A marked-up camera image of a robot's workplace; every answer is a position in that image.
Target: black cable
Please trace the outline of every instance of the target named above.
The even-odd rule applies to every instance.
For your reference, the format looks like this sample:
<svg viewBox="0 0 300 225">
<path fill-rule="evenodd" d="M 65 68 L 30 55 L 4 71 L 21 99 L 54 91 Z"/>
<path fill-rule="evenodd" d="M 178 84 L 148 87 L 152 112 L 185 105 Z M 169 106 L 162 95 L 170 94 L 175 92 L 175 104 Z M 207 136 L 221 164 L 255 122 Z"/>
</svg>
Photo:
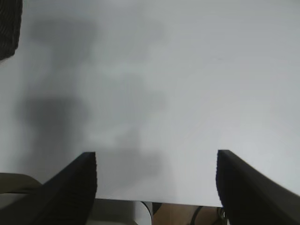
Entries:
<svg viewBox="0 0 300 225">
<path fill-rule="evenodd" d="M 202 208 L 203 208 L 203 206 L 199 206 L 199 207 L 196 209 L 196 211 L 194 212 L 193 217 L 192 217 L 192 219 L 191 219 L 190 225 L 195 225 L 196 217 L 197 217 L 199 211 L 200 211 Z"/>
</svg>

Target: table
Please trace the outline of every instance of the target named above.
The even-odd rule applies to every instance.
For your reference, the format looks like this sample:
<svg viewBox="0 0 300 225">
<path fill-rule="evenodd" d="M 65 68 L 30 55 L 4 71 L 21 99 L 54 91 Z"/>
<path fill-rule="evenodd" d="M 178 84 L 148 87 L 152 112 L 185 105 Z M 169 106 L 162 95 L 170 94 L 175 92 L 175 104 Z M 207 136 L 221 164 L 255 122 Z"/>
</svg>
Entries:
<svg viewBox="0 0 300 225">
<path fill-rule="evenodd" d="M 25 0 L 0 171 L 95 151 L 97 198 L 219 206 L 218 149 L 300 194 L 300 4 Z"/>
</svg>

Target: white surface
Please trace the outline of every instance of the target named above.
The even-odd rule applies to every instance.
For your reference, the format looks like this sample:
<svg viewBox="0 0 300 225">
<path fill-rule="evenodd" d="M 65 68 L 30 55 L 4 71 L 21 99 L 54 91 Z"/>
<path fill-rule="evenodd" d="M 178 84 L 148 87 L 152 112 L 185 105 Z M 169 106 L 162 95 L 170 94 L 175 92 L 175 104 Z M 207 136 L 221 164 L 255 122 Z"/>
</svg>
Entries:
<svg viewBox="0 0 300 225">
<path fill-rule="evenodd" d="M 220 205 L 218 149 L 300 194 L 300 2 L 27 0 L 0 171 L 94 150 L 99 198 Z"/>
</svg>

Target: cable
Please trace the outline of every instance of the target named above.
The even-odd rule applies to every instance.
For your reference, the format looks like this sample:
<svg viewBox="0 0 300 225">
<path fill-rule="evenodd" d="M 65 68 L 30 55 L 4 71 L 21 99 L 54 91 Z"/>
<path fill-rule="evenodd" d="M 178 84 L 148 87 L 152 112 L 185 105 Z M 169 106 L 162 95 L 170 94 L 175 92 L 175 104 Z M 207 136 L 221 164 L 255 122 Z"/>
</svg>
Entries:
<svg viewBox="0 0 300 225">
<path fill-rule="evenodd" d="M 202 208 L 203 208 L 203 206 L 199 206 L 199 207 L 196 209 L 196 211 L 194 212 L 193 217 L 192 217 L 192 219 L 191 219 L 190 225 L 195 225 L 196 217 L 197 217 L 199 211 L 200 211 Z"/>
</svg>

